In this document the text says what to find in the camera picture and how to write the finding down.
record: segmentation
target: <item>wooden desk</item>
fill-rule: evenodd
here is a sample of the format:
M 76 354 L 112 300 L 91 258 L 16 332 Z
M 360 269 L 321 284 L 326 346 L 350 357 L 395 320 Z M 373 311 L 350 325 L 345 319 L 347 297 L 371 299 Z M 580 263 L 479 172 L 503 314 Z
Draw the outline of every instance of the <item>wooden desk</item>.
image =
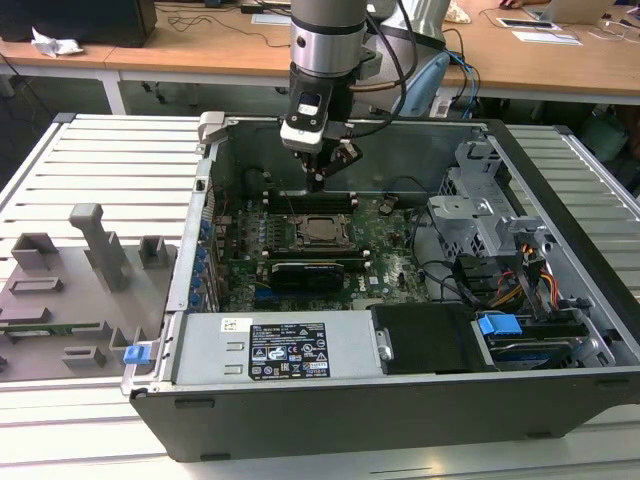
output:
M 498 0 L 459 0 L 471 16 L 468 25 L 456 28 L 464 40 L 467 61 L 482 77 L 481 95 L 593 103 L 640 103 L 640 44 L 606 41 L 589 34 L 595 27 L 571 25 L 583 46 L 525 43 L 513 29 L 498 28 L 480 12 L 495 8 Z M 630 7 L 614 7 L 621 18 Z M 492 10 L 495 18 L 530 17 L 522 10 Z M 556 32 L 572 35 L 571 31 Z M 445 34 L 447 46 L 460 51 L 455 32 Z M 451 67 L 444 87 L 457 88 L 462 81 L 459 68 Z
M 495 8 L 498 0 L 459 0 L 472 23 L 445 23 L 462 34 L 467 60 L 482 76 L 480 95 L 498 98 L 557 100 L 590 103 L 640 104 L 640 44 L 600 40 L 589 35 L 589 26 L 572 26 L 581 47 L 524 43 L 512 29 L 498 28 L 480 11 Z M 162 10 L 190 8 L 160 4 Z M 616 7 L 618 15 L 628 7 Z M 492 10 L 492 18 L 528 18 L 520 10 Z M 119 82 L 159 81 L 284 87 L 288 85 L 289 49 L 270 48 L 260 36 L 224 27 L 213 18 L 178 32 L 170 17 L 210 15 L 225 25 L 249 33 L 261 33 L 273 45 L 289 43 L 284 26 L 252 25 L 250 15 L 238 11 L 158 11 L 157 28 L 144 48 L 87 47 L 87 53 L 51 59 L 24 44 L 0 43 L 1 51 L 25 75 L 97 78 L 103 82 L 112 112 L 125 114 Z M 179 29 L 185 23 L 174 25 Z M 448 47 L 460 49 L 457 36 L 446 34 Z M 0 74 L 11 73 L 0 63 Z M 462 85 L 462 74 L 451 67 L 439 96 L 453 97 Z
M 158 11 L 156 29 L 144 48 L 114 48 L 107 56 L 106 67 L 114 70 L 288 77 L 291 61 L 288 26 L 253 25 L 251 15 L 244 15 L 239 10 L 207 13 L 209 10 L 203 11 L 203 20 L 196 25 L 178 23 L 171 26 L 170 18 L 195 18 L 200 14 L 195 11 L 179 14 Z M 179 32 L 176 28 L 187 29 Z M 269 44 L 277 47 L 267 46 L 265 38 L 259 35 L 247 35 L 234 29 L 264 35 Z

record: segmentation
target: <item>power supply label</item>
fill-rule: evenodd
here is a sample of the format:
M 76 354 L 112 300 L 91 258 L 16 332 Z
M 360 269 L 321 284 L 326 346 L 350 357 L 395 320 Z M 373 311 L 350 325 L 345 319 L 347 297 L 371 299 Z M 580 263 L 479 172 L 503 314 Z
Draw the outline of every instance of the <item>power supply label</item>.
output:
M 249 376 L 253 380 L 330 377 L 324 323 L 252 325 Z

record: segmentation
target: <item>white label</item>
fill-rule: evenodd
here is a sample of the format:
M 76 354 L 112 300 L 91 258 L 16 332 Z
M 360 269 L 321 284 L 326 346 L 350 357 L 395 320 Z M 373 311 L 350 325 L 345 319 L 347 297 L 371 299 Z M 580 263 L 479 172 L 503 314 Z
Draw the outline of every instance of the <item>white label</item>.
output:
M 306 105 L 304 103 L 301 103 L 300 105 L 298 105 L 298 113 L 313 117 L 316 115 L 316 113 L 318 113 L 318 107 L 315 105 Z
M 23 332 L 8 332 L 10 337 L 46 337 L 51 335 L 46 330 L 25 330 Z
M 253 325 L 253 318 L 225 317 L 222 319 L 222 333 L 248 332 Z

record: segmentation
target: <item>computer case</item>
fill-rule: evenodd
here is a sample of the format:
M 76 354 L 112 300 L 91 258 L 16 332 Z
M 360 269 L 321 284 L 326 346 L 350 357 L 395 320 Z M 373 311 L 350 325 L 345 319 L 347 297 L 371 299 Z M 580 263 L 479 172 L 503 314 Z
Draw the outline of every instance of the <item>computer case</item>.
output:
M 8 42 L 29 40 L 31 27 L 53 38 L 82 43 L 141 47 L 156 24 L 153 0 L 2 0 L 0 36 Z

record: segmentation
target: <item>blue latch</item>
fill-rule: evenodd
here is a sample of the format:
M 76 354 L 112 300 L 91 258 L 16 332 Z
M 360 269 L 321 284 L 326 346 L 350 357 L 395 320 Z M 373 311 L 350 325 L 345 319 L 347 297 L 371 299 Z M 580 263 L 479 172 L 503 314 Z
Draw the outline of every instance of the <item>blue latch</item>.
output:
M 478 320 L 483 335 L 522 335 L 522 327 L 515 315 L 487 313 Z
M 151 363 L 151 347 L 147 345 L 131 345 L 124 351 L 125 365 L 148 365 Z

